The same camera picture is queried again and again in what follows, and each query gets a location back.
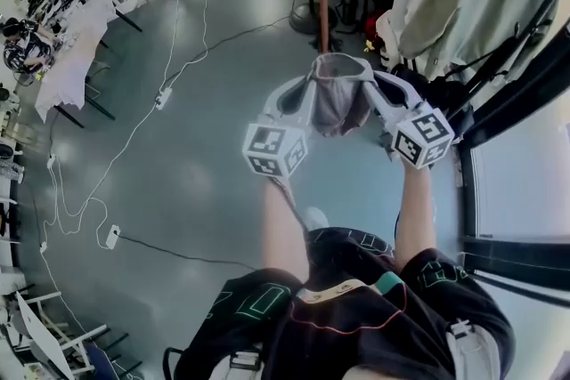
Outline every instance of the table leg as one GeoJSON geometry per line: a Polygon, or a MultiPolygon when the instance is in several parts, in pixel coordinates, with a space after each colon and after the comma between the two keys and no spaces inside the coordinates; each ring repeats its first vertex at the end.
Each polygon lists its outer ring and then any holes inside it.
{"type": "Polygon", "coordinates": [[[71,122],[73,122],[75,125],[77,125],[80,128],[84,128],[83,124],[81,124],[77,119],[75,119],[73,116],[70,115],[69,112],[67,112],[65,109],[63,109],[61,106],[56,105],[54,106],[54,108],[60,112],[63,116],[65,116],[67,119],[69,119],[71,122]]]}
{"type": "Polygon", "coordinates": [[[120,12],[119,10],[116,10],[115,13],[117,14],[117,16],[123,20],[124,22],[126,22],[129,26],[131,26],[132,28],[136,28],[139,32],[143,32],[143,30],[133,21],[131,21],[130,19],[127,18],[127,16],[125,16],[122,12],[120,12]]]}
{"type": "Polygon", "coordinates": [[[115,120],[115,117],[112,114],[110,114],[103,106],[101,106],[99,103],[97,103],[88,95],[85,96],[85,101],[89,103],[92,107],[103,113],[105,116],[107,116],[109,119],[115,120]]]}

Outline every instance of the buckle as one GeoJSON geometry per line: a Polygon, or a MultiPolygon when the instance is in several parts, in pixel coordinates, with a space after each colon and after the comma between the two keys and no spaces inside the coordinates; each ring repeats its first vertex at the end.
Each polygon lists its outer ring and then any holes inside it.
{"type": "Polygon", "coordinates": [[[258,371],[261,368],[261,357],[255,349],[239,350],[230,357],[230,368],[258,371]]]}

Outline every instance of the fiducial marker cube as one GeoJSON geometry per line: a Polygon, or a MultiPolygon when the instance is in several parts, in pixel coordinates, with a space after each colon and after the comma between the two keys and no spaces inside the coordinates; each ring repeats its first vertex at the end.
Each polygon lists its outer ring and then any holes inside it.
{"type": "Polygon", "coordinates": [[[410,117],[396,125],[392,149],[416,168],[435,163],[452,145],[453,130],[439,109],[410,117]]]}
{"type": "Polygon", "coordinates": [[[306,157],[305,132],[284,125],[249,124],[241,152],[254,173],[288,179],[306,157]]]}

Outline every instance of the white cable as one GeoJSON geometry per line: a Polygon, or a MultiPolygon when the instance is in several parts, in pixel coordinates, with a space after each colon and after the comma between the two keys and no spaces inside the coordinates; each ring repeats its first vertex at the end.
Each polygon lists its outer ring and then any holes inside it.
{"type": "MultiPolygon", "coordinates": [[[[206,8],[208,7],[208,0],[205,0],[205,5],[204,5],[204,36],[202,38],[202,42],[204,43],[204,45],[206,46],[206,55],[208,55],[208,47],[206,45],[206,28],[207,28],[207,23],[206,23],[206,8]]],[[[160,85],[160,90],[162,89],[162,87],[164,86],[164,84],[167,81],[167,72],[168,72],[168,68],[170,66],[170,62],[172,61],[172,55],[174,52],[174,47],[175,47],[175,40],[176,40],[176,29],[177,29],[177,24],[178,24],[178,7],[180,4],[180,0],[176,0],[176,11],[175,11],[175,31],[173,34],[173,38],[172,38],[172,45],[170,48],[170,55],[168,56],[168,63],[167,66],[165,68],[164,71],[164,78],[162,81],[162,84],[160,85]]],[[[186,67],[186,65],[190,64],[190,63],[197,63],[199,61],[194,61],[194,62],[187,62],[183,69],[186,67]]],[[[176,76],[176,79],[182,74],[183,70],[180,71],[180,73],[176,76]]],[[[50,172],[50,176],[52,177],[52,184],[53,184],[53,188],[55,189],[55,196],[54,196],[54,204],[53,204],[53,220],[51,222],[48,222],[47,220],[44,220],[44,235],[45,235],[45,241],[44,243],[42,243],[42,246],[40,247],[40,255],[42,256],[42,259],[44,260],[45,263],[45,268],[47,269],[47,272],[50,276],[50,279],[52,280],[53,283],[53,287],[55,288],[55,290],[57,292],[61,292],[60,289],[57,286],[57,283],[55,282],[55,279],[53,278],[52,275],[52,270],[50,269],[49,263],[47,262],[47,259],[45,258],[45,250],[47,247],[47,228],[46,225],[49,226],[54,226],[55,223],[57,222],[60,226],[60,230],[64,235],[69,235],[69,234],[74,234],[74,233],[79,233],[81,230],[81,222],[83,221],[83,214],[85,212],[85,210],[87,209],[87,206],[89,205],[89,201],[93,200],[93,201],[97,201],[99,203],[101,203],[103,205],[103,207],[105,208],[105,217],[103,218],[102,222],[99,223],[99,226],[97,226],[97,230],[95,231],[95,236],[97,238],[97,244],[99,245],[99,247],[104,248],[109,250],[108,247],[103,246],[99,240],[99,229],[103,226],[103,224],[107,221],[108,218],[108,211],[107,211],[107,205],[100,199],[95,198],[94,197],[94,193],[99,189],[99,187],[101,186],[101,184],[103,183],[103,181],[105,180],[105,178],[107,177],[107,174],[109,173],[110,169],[112,168],[113,164],[115,163],[116,160],[118,160],[119,157],[121,157],[123,155],[123,153],[126,151],[126,149],[128,148],[129,144],[131,143],[131,140],[134,137],[134,134],[136,133],[136,131],[139,129],[139,127],[151,116],[152,112],[156,109],[157,104],[156,102],[154,102],[152,104],[152,108],[151,110],[148,112],[148,114],[142,118],[141,122],[139,122],[136,127],[133,129],[133,131],[131,132],[131,134],[129,135],[128,139],[126,140],[126,144],[123,147],[123,149],[110,161],[109,166],[107,166],[107,169],[105,170],[105,173],[103,174],[102,178],[99,180],[99,182],[97,183],[97,185],[94,187],[94,189],[91,191],[91,193],[89,194],[89,196],[87,197],[87,199],[85,200],[85,202],[83,203],[83,205],[81,205],[81,207],[79,208],[79,211],[77,211],[76,213],[72,214],[69,212],[69,209],[67,208],[67,204],[65,202],[65,192],[63,190],[63,177],[61,175],[61,163],[60,160],[57,156],[55,156],[55,160],[57,160],[57,166],[58,166],[58,174],[60,176],[60,186],[58,186],[58,180],[57,177],[55,176],[55,173],[53,172],[53,169],[51,166],[48,167],[48,171],[50,172]],[[77,226],[76,230],[73,231],[65,231],[63,229],[63,226],[61,225],[61,218],[60,218],[60,211],[59,211],[59,205],[58,205],[58,196],[59,196],[59,191],[58,188],[61,187],[61,200],[63,202],[63,207],[65,208],[65,212],[67,213],[67,215],[69,217],[77,217],[79,215],[79,224],[77,226]]],[[[75,322],[79,325],[79,327],[81,328],[81,330],[86,333],[86,329],[83,327],[83,325],[81,324],[81,322],[79,321],[79,319],[76,317],[75,313],[71,310],[71,308],[68,306],[68,304],[66,303],[65,299],[63,299],[63,295],[60,295],[60,299],[61,302],[63,303],[63,305],[65,306],[65,308],[68,310],[69,314],[71,315],[71,317],[73,318],[73,320],[75,320],[75,322]]],[[[126,371],[126,369],[124,369],[122,366],[120,366],[116,361],[113,361],[113,364],[115,364],[115,366],[117,366],[119,369],[121,369],[123,372],[126,371]]],[[[142,380],[139,376],[134,376],[132,374],[127,374],[126,378],[128,380],[142,380]]]]}
{"type": "Polygon", "coordinates": [[[204,0],[204,34],[202,35],[202,43],[204,44],[204,49],[206,50],[206,53],[202,57],[200,57],[197,61],[186,62],[183,65],[182,69],[178,72],[178,75],[176,75],[175,78],[172,80],[172,83],[170,83],[170,86],[169,86],[170,88],[172,88],[172,86],[176,82],[176,79],[178,79],[180,77],[180,75],[182,75],[182,73],[184,73],[184,70],[186,69],[186,67],[188,67],[189,65],[192,65],[194,63],[202,62],[208,56],[208,45],[206,44],[206,30],[208,29],[208,24],[206,23],[206,10],[207,9],[208,9],[208,0],[204,0]]]}
{"type": "MultiPolygon", "coordinates": [[[[172,56],[174,53],[174,48],[175,48],[175,40],[176,40],[176,31],[177,31],[177,26],[178,26],[178,8],[180,5],[180,0],[176,0],[176,10],[175,10],[175,31],[173,34],[173,38],[172,38],[172,45],[170,47],[170,54],[168,56],[168,62],[167,62],[167,66],[165,67],[165,71],[164,71],[164,76],[163,76],[163,80],[162,80],[162,84],[160,85],[160,89],[162,90],[162,87],[164,86],[164,84],[167,81],[167,73],[168,73],[168,68],[170,67],[170,62],[172,61],[172,56]]],[[[203,38],[203,42],[204,44],[206,44],[206,7],[204,8],[204,38],[203,38]]],[[[57,177],[55,176],[55,173],[53,172],[52,168],[48,168],[50,175],[52,176],[52,183],[53,183],[53,187],[55,189],[55,203],[54,203],[54,217],[53,217],[53,221],[52,222],[48,222],[47,220],[44,220],[44,231],[45,231],[45,226],[49,225],[49,226],[53,226],[55,224],[55,222],[57,222],[60,226],[60,230],[64,235],[69,235],[69,234],[76,234],[79,233],[81,231],[81,223],[83,221],[83,214],[85,213],[89,202],[90,201],[97,201],[98,203],[101,203],[103,208],[105,209],[105,216],[103,218],[103,220],[99,223],[99,225],[97,226],[97,229],[95,230],[95,237],[97,238],[97,245],[105,250],[109,250],[108,247],[102,245],[101,241],[99,240],[99,230],[101,229],[101,227],[103,226],[103,224],[105,222],[107,222],[107,218],[108,218],[108,209],[107,209],[107,205],[104,203],[104,201],[95,198],[94,197],[94,193],[99,189],[99,187],[101,187],[101,184],[103,183],[103,181],[107,178],[107,175],[109,174],[110,169],[112,168],[113,164],[115,163],[115,161],[117,161],[122,155],[123,153],[126,151],[126,149],[128,148],[129,144],[131,143],[131,140],[134,137],[134,134],[136,133],[136,131],[139,129],[139,127],[151,116],[152,112],[156,109],[157,105],[156,102],[153,102],[152,104],[152,108],[151,110],[147,113],[147,115],[145,117],[142,118],[141,122],[139,122],[136,127],[133,129],[133,131],[131,132],[131,134],[129,135],[128,139],[126,140],[125,146],[123,147],[123,149],[110,161],[109,166],[107,166],[107,169],[105,170],[105,173],[103,174],[102,178],[99,180],[99,182],[97,183],[97,185],[94,187],[94,189],[91,191],[91,193],[89,194],[89,196],[87,197],[87,199],[84,201],[84,203],[81,205],[81,207],[79,208],[79,210],[72,214],[66,204],[65,201],[65,192],[63,190],[63,177],[61,175],[61,162],[60,159],[56,156],[55,159],[57,161],[57,166],[58,166],[58,174],[60,177],[60,184],[58,186],[58,180],[57,177]],[[63,202],[63,207],[65,208],[65,212],[67,213],[67,215],[69,217],[77,217],[79,216],[79,223],[77,225],[77,229],[76,230],[72,230],[72,231],[65,231],[63,229],[63,226],[61,225],[61,218],[60,218],[60,211],[59,211],[59,205],[58,205],[58,197],[59,197],[59,187],[61,187],[61,200],[63,202]]]]}

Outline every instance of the gray cloth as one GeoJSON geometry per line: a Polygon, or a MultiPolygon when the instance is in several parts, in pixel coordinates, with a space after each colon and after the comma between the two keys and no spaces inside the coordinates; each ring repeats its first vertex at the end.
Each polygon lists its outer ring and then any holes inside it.
{"type": "MultiPolygon", "coordinates": [[[[427,52],[425,74],[433,79],[450,62],[471,62],[524,28],[542,0],[423,0],[400,38],[402,56],[427,52]]],[[[513,56],[503,69],[528,64],[513,56]]]]}
{"type": "Polygon", "coordinates": [[[314,60],[309,79],[317,84],[313,113],[317,132],[344,135],[366,122],[371,108],[362,82],[374,81],[369,62],[342,53],[322,54],[314,60]]]}

